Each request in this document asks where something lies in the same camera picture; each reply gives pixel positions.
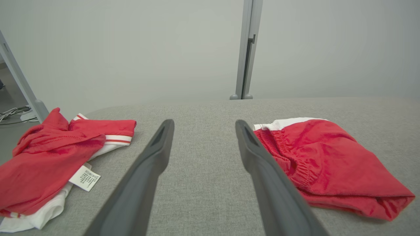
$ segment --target power strip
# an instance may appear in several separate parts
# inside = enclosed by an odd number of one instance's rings
[[[21,115],[21,121],[27,121],[33,118],[36,118],[34,111],[30,111],[26,114]]]

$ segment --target gray floor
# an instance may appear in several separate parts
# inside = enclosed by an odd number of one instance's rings
[[[28,105],[8,68],[0,70],[0,80],[5,84],[5,87],[0,89],[0,112]],[[10,119],[8,122],[14,121],[19,122],[19,116]],[[5,126],[0,125],[0,165],[12,158],[12,150],[22,134],[37,124],[39,123],[28,122]]]

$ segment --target white fabric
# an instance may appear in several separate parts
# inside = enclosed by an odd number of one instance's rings
[[[78,114],[73,120],[85,119],[86,116]],[[104,146],[92,155],[88,160],[115,150],[119,147],[124,147],[130,145],[132,137],[124,135],[106,135],[107,140],[121,140],[126,142],[105,142]],[[92,167],[90,164],[85,163],[84,166],[89,169]],[[12,218],[5,217],[0,224],[0,232],[5,233],[14,233],[19,231],[28,230],[31,228],[42,229],[47,222],[58,215],[60,215],[64,210],[65,199],[70,192],[73,184],[68,182],[63,189],[50,201],[48,201],[44,206],[42,206],[37,212],[32,215],[19,215],[18,213],[12,212],[10,215]]]
[[[289,118],[289,119],[283,119],[283,120],[275,120],[271,124],[256,124],[253,126],[253,130],[282,130],[283,128],[293,125],[300,122],[306,122],[309,120],[324,120],[326,119],[320,119],[320,118],[312,118],[312,117],[297,117],[297,118]]]

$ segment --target red clothing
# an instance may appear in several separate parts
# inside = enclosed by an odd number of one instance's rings
[[[30,215],[52,199],[106,141],[133,136],[136,121],[68,121],[60,109],[31,127],[0,166],[0,215]]]
[[[262,126],[255,134],[310,205],[391,221],[414,199],[375,154],[338,125],[279,121],[255,125]]]

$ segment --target white stripe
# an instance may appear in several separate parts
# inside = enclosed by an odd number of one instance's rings
[[[82,115],[82,114],[78,114],[80,117],[82,117],[83,119],[85,119],[85,120],[88,120],[88,118],[86,117],[86,116],[84,116],[84,115]]]
[[[321,119],[321,118],[297,117],[297,118],[290,118],[290,119],[283,119],[283,120],[275,120],[271,124],[256,124],[256,125],[254,125],[253,129],[254,129],[254,131],[258,130],[258,129],[272,130],[272,131],[282,130],[283,128],[285,128],[289,125],[293,125],[293,124],[301,123],[301,122],[306,122],[306,121],[310,121],[310,120],[328,121],[326,119]]]
[[[108,142],[108,141],[106,141],[104,143],[104,145],[109,145],[109,144],[124,145],[124,146],[129,146],[130,145],[130,143],[123,143],[123,142]]]
[[[106,137],[106,139],[113,139],[113,140],[123,140],[123,141],[129,141],[129,142],[131,142],[131,139],[133,138],[133,137],[131,137],[131,136],[126,136],[126,135],[112,135],[112,134],[109,134],[109,135],[105,135],[105,137]]]

